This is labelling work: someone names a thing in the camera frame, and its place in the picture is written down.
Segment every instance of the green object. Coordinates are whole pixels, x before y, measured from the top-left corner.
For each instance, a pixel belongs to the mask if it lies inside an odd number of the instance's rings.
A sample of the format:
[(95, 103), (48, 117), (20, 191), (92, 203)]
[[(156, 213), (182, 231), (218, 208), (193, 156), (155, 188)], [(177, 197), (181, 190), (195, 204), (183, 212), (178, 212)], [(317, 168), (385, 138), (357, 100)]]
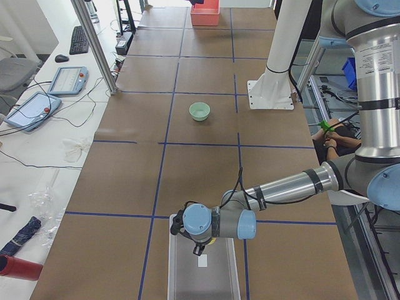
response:
[(325, 121), (325, 120), (323, 120), (322, 122), (318, 123), (318, 125), (320, 125), (320, 127), (322, 128), (322, 130), (324, 132), (328, 132), (328, 131), (333, 132), (333, 131), (335, 131), (335, 129), (332, 128), (331, 125), (329, 125), (328, 122)]
[(190, 105), (189, 112), (195, 121), (204, 121), (210, 114), (210, 107), (203, 102), (196, 102)]

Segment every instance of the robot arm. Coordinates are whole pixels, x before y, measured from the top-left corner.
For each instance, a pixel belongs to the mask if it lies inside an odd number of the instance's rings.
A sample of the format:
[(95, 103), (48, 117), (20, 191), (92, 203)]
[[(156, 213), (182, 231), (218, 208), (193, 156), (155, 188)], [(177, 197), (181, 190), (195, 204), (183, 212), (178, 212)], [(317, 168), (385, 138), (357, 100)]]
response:
[(345, 37), (355, 50), (361, 147), (315, 169), (227, 192), (211, 209), (186, 203), (171, 234), (192, 239), (194, 254), (201, 255), (214, 238), (254, 238), (254, 211), (328, 190), (353, 189), (377, 205), (400, 210), (400, 2), (324, 0), (322, 11), (321, 34)]

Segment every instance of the blue joint cap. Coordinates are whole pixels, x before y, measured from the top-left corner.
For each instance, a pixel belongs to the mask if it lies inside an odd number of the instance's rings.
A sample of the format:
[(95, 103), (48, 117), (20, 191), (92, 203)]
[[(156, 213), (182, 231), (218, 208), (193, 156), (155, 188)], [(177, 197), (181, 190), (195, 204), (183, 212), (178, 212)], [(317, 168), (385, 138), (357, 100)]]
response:
[(400, 211), (400, 164), (383, 169), (368, 184), (369, 200), (391, 211)]
[(202, 204), (192, 204), (183, 213), (183, 226), (190, 235), (205, 233), (210, 225), (211, 211)]
[(373, 16), (390, 18), (400, 16), (398, 0), (355, 0), (359, 8)]
[(239, 239), (254, 239), (256, 232), (256, 214), (254, 211), (242, 211), (237, 224), (237, 237)]

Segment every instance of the computer mouse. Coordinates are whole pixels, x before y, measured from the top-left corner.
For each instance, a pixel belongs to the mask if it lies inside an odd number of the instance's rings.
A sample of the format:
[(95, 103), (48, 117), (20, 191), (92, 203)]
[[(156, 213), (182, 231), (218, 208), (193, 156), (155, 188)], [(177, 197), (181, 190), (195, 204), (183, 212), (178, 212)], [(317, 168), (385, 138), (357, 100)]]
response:
[(64, 63), (66, 61), (69, 61), (69, 57), (62, 55), (62, 54), (58, 54), (55, 58), (56, 63)]

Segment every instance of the white table surface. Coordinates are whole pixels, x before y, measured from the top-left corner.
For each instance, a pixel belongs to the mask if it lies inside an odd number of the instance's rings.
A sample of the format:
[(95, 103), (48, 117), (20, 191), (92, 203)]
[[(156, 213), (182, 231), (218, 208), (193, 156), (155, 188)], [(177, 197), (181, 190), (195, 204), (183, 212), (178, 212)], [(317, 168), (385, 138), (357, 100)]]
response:
[[(102, 44), (107, 62), (111, 66), (116, 58), (114, 53), (116, 45), (115, 32), (110, 28), (110, 22), (115, 18), (112, 7), (100, 7), (99, 18), (100, 23), (95, 24), (94, 27)], [(94, 87), (96, 80), (102, 77), (91, 48), (89, 48), (87, 54), (69, 55), (71, 33), (73, 27), (77, 24), (79, 24), (78, 20), (71, 24), (70, 28), (65, 29), (64, 37), (58, 36), (59, 44), (35, 77), (37, 82), (50, 81), (58, 67), (61, 66), (86, 66), (88, 68), (89, 77), (84, 89), (77, 96), (62, 98), (61, 109), (85, 95)], [(55, 63), (54, 58), (57, 54), (69, 56), (69, 61)], [(49, 85), (43, 84), (42, 87), (47, 91)], [(36, 86), (28, 89), (21, 96), (18, 104), (23, 103), (36, 91), (41, 91), (41, 88)], [(73, 139), (80, 141), (87, 139), (90, 142), (93, 140), (94, 132), (99, 126), (109, 99), (109, 91), (104, 80), (90, 93), (90, 96), (92, 100), (86, 96), (75, 105), (56, 115), (57, 117), (66, 118), (74, 124), (81, 124), (91, 114), (94, 106), (93, 101), (95, 101), (94, 113), (83, 126), (76, 128), (65, 120), (50, 117), (33, 132), (21, 131), (7, 136), (0, 136), (0, 141), (3, 143), (0, 150), (26, 164), (82, 167), (87, 153), (82, 152), (81, 157), (76, 162), (65, 161), (66, 150), (63, 140)], [(12, 127), (5, 122), (0, 125), (0, 131), (10, 128)], [(55, 179), (50, 188), (51, 201), (48, 201), (50, 204), (47, 206), (50, 213), (46, 214), (51, 218), (44, 219), (42, 228), (15, 255), (18, 258), (44, 264), (51, 246), (49, 241), (55, 235), (54, 229), (58, 227), (61, 221), (78, 180), (80, 169), (26, 167), (1, 153), (0, 168), (0, 203), (17, 207), (15, 212), (0, 210), (0, 248), (8, 243), (28, 223), (32, 216), (38, 216), (43, 213), (43, 208), (39, 209), (32, 205), (32, 197), (29, 197), (29, 195), (45, 191), (49, 182)], [(35, 285), (36, 281), (0, 277), (0, 299), (29, 299)]]

